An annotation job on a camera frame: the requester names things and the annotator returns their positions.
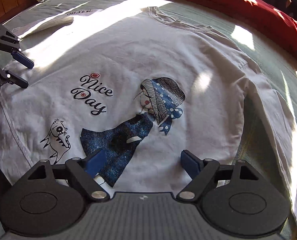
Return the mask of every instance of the cartoon cat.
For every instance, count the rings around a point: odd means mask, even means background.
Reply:
[[[44,142],[47,140],[43,148],[50,145],[50,147],[55,151],[50,158],[56,158],[53,164],[56,164],[63,155],[71,148],[69,142],[69,135],[66,135],[67,128],[64,127],[63,121],[56,119],[50,128],[48,135],[42,140]]]

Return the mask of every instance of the red heart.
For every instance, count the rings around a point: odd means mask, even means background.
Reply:
[[[91,77],[92,78],[98,78],[98,77],[100,77],[100,75],[98,73],[92,73],[91,74]]]

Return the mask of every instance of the shirt sleeve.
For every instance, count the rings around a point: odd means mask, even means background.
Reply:
[[[272,89],[269,80],[250,58],[242,70],[248,78],[247,95],[265,127],[297,222],[297,124],[294,111],[289,107],[291,102],[286,102]]]

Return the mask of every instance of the black mesh hat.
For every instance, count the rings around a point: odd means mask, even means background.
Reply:
[[[151,105],[158,124],[165,119],[170,109],[176,108],[185,100],[183,91],[171,78],[146,79],[141,85],[150,96]]]

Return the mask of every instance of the printed girl graphic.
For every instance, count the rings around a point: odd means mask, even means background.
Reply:
[[[111,130],[94,132],[82,129],[81,132],[80,140],[87,156],[98,148],[106,150],[106,164],[99,174],[111,187],[133,157],[136,147],[149,134],[155,119],[162,128],[160,131],[167,135],[172,120],[183,114],[178,106],[184,102],[185,95],[173,79],[146,79],[141,83],[141,90],[137,96],[140,96],[142,111],[145,109],[147,112],[137,114]]]

